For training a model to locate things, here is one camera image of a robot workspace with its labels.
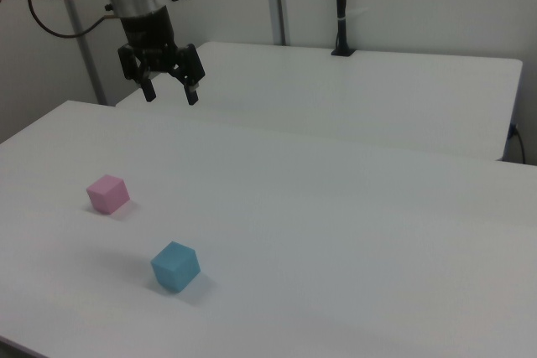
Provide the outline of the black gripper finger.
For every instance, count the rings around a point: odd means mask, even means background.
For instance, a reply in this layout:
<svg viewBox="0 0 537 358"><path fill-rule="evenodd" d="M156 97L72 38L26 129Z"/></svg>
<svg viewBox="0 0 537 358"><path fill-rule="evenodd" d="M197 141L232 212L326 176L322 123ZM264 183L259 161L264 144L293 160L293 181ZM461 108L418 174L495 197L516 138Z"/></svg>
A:
<svg viewBox="0 0 537 358"><path fill-rule="evenodd" d="M174 51L169 74L183 85L188 104L194 106L199 100L197 87L206 72L193 44Z"/></svg>
<svg viewBox="0 0 537 358"><path fill-rule="evenodd" d="M146 102L153 101L156 98L156 93L149 78L151 67L145 51L125 44L117 52L124 77L127 80L134 80L140 86Z"/></svg>

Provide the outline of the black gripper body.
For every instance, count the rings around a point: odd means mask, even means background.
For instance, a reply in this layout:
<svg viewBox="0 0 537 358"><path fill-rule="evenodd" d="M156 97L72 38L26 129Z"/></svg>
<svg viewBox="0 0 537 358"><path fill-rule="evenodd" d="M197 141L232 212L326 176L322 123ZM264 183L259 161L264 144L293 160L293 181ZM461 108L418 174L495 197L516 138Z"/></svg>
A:
<svg viewBox="0 0 537 358"><path fill-rule="evenodd" d="M135 72L136 60L151 71L176 72L181 69L179 48L167 7L143 16L120 18L128 43L119 49L124 72Z"/></svg>

